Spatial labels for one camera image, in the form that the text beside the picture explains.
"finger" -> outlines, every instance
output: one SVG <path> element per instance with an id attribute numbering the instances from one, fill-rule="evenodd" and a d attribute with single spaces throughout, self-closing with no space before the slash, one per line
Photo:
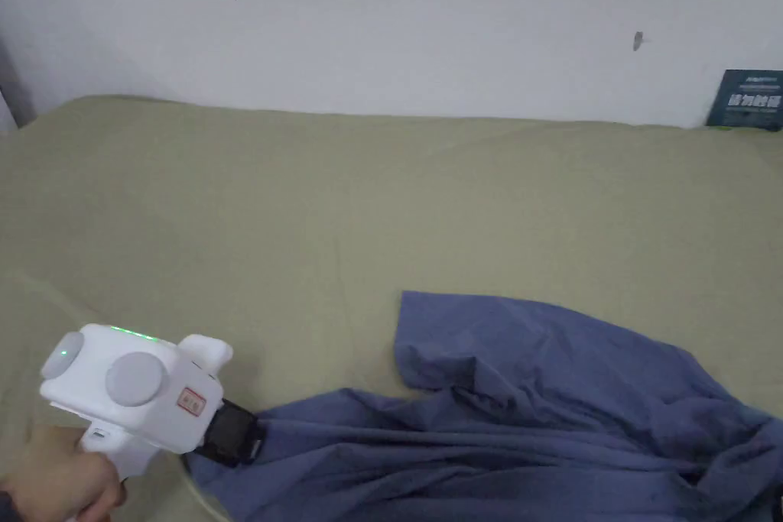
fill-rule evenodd
<path id="1" fill-rule="evenodd" d="M 109 512 L 117 508 L 122 499 L 122 486 L 112 485 L 107 488 L 100 497 L 88 505 L 78 516 L 77 522 L 102 522 L 109 517 Z"/>
<path id="2" fill-rule="evenodd" d="M 98 491 L 112 486 L 119 486 L 122 489 L 117 465 L 101 452 L 80 453 L 76 456 L 73 466 L 79 470 L 80 478 L 90 480 L 91 485 Z"/>
<path id="3" fill-rule="evenodd" d="M 117 503 L 115 504 L 117 508 L 120 508 L 121 505 L 125 503 L 125 500 L 128 499 L 128 489 L 125 487 L 125 483 L 123 482 L 122 485 L 120 485 L 120 499 L 118 499 Z"/>

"white handheld device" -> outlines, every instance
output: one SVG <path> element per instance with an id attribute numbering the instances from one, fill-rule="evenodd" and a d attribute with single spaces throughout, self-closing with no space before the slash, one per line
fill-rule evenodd
<path id="1" fill-rule="evenodd" d="M 218 371 L 232 355 L 230 345 L 208 336 L 173 345 L 89 324 L 68 332 L 46 360 L 41 395 L 90 421 L 81 448 L 104 453 L 124 480 L 141 475 L 162 449 L 184 454 L 203 444 L 224 404 Z"/>

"mattress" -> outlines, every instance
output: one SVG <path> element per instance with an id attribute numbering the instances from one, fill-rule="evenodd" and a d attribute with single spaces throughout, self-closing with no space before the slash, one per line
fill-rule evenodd
<path id="1" fill-rule="evenodd" d="M 783 137 L 98 97 L 0 142 L 0 451 L 68 330 L 226 339 L 226 396 L 406 396 L 403 289 L 543 300 L 679 345 L 783 415 Z M 116 520 L 210 520 L 176 459 Z"/>

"blue cloth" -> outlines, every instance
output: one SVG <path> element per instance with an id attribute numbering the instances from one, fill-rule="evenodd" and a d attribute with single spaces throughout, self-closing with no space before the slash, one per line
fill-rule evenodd
<path id="1" fill-rule="evenodd" d="M 783 479 L 779 420 L 559 306 L 406 292 L 395 358 L 431 393 L 276 407 L 254 465 L 191 456 L 193 479 L 235 520 L 319 522 L 739 520 Z"/>

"green led light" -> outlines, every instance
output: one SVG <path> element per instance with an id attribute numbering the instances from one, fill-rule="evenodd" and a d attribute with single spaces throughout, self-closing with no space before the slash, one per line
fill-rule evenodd
<path id="1" fill-rule="evenodd" d="M 140 336 L 140 337 L 142 337 L 143 339 L 147 339 L 147 340 L 158 340 L 158 339 L 156 339 L 154 336 L 148 336 L 148 335 L 145 335 L 145 334 L 141 334 L 140 332 L 133 332 L 132 330 L 121 329 L 119 326 L 112 326 L 111 328 L 113 328 L 114 330 L 119 330 L 119 331 L 122 331 L 122 332 L 127 332 L 128 334 L 132 334 L 132 335 L 134 335 L 134 336 Z"/>

